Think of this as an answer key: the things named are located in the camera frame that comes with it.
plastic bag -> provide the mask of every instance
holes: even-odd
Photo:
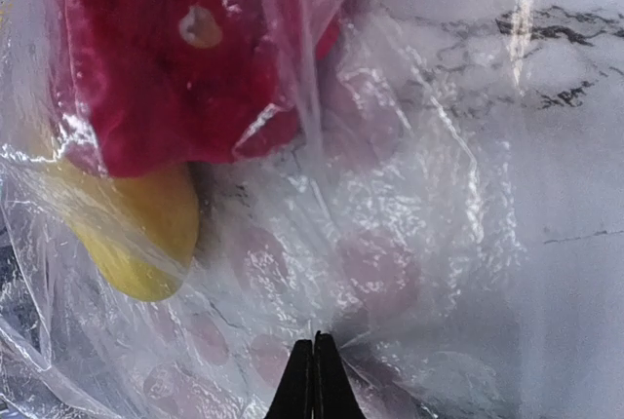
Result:
[[[299,0],[305,57],[287,43],[285,76],[304,135],[263,160],[197,167],[201,231],[184,278],[114,194],[102,201],[55,176],[48,165],[62,150],[30,153],[29,133],[54,137],[41,134],[54,105],[52,1],[16,0],[4,38],[3,212],[16,287],[35,307],[31,324],[0,319],[10,399],[59,418],[69,407],[102,418],[260,418],[289,347],[322,329],[340,342],[369,418],[517,409],[505,371],[519,356],[487,349],[517,346],[506,338],[517,323],[510,279],[524,256],[509,169],[519,57],[494,19],[467,40],[468,22],[441,30],[400,21],[379,0],[346,0],[340,40],[315,63],[312,41],[343,0]],[[477,67],[471,88],[463,64]],[[165,217],[179,208],[155,205]],[[124,295],[74,234],[88,241],[85,227],[164,273],[165,292],[183,286],[162,302]],[[495,307],[494,320],[467,307],[490,316]],[[24,398],[29,382],[67,407]]]

plastic wrap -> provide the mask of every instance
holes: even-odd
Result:
[[[620,37],[621,17],[553,0],[298,2],[301,47],[286,44],[280,66],[301,135],[263,159],[193,166],[201,225],[184,277],[114,205],[86,200],[63,180],[53,186],[54,175],[33,161],[28,133],[49,128],[44,114],[54,103],[51,3],[16,0],[0,126],[16,273],[2,291],[12,308],[0,319],[0,391],[33,417],[261,418],[289,347],[321,329],[339,342],[369,418],[612,415],[618,388],[596,385],[619,378],[613,366],[598,373],[619,353],[619,324],[606,322],[607,309],[619,307],[618,285],[590,302],[607,271],[592,280],[583,261],[570,270],[553,246],[617,227],[562,231],[565,187],[541,194],[530,176],[555,171],[564,182],[577,168],[551,168],[540,147],[553,145],[557,121],[535,116],[578,107],[596,80],[612,80],[616,56],[585,65],[596,54],[580,51],[598,44],[588,40],[598,32]],[[339,40],[315,60],[335,15]],[[581,78],[591,66],[592,78],[569,87],[574,76],[553,68],[543,86],[545,72],[529,77],[562,51],[580,54],[570,66]],[[582,132],[581,121],[567,122]],[[538,130],[534,144],[525,122]],[[114,289],[67,225],[84,209],[85,225],[174,288],[183,281],[179,291],[150,303]],[[13,315],[16,306],[23,315]],[[579,313],[602,341],[581,335]],[[590,380],[596,385],[584,389]]]

